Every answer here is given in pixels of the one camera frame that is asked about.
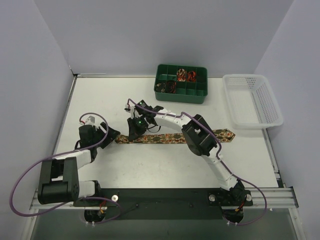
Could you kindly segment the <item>paisley patterned necktie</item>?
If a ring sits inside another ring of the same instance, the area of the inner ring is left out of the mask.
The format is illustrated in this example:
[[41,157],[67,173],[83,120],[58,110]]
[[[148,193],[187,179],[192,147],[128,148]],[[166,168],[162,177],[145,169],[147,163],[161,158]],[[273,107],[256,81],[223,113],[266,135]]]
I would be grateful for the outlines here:
[[[213,133],[221,143],[230,143],[236,134],[229,129],[216,129]],[[185,137],[182,133],[164,133],[164,134],[148,134],[138,137],[130,141],[128,136],[120,134],[115,142],[117,144],[186,144]]]

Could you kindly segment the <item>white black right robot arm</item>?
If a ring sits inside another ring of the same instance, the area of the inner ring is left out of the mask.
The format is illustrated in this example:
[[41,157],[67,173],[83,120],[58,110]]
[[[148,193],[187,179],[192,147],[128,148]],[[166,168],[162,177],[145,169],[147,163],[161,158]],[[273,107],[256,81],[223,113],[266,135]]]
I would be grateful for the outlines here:
[[221,160],[222,145],[201,115],[177,115],[161,106],[148,106],[143,100],[134,106],[127,103],[124,110],[130,113],[127,119],[130,141],[142,136],[149,125],[180,131],[189,150],[206,161],[226,198],[240,203],[247,200],[243,183]]

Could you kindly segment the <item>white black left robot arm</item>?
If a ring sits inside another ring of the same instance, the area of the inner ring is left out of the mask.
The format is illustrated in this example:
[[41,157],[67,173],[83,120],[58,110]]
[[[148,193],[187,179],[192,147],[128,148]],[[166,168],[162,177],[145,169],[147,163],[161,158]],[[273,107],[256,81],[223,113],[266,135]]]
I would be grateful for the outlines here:
[[78,170],[93,163],[97,148],[104,149],[121,133],[102,122],[100,126],[88,123],[78,128],[79,140],[75,152],[42,162],[37,199],[40,204],[75,202],[85,197],[99,197],[97,180],[80,181]]

